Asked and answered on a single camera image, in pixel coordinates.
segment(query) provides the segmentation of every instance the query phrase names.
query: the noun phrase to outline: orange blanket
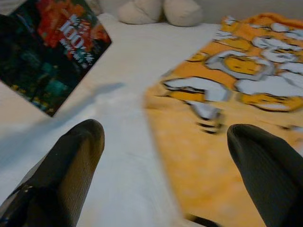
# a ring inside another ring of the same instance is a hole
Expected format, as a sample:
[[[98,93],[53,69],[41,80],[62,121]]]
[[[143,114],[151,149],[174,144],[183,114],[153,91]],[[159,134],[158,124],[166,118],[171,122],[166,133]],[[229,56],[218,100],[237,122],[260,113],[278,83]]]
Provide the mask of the orange blanket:
[[[145,108],[185,214],[224,227],[264,226],[226,131],[248,123],[293,147],[303,141],[303,22],[272,13],[224,18],[210,44],[147,91]]]

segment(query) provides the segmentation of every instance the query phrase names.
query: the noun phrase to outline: book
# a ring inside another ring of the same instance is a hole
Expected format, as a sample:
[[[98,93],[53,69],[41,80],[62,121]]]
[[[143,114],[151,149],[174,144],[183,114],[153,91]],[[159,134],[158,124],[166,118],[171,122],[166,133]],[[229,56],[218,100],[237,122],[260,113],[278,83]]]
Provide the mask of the book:
[[[27,0],[0,18],[0,80],[49,116],[110,46],[85,0]]]

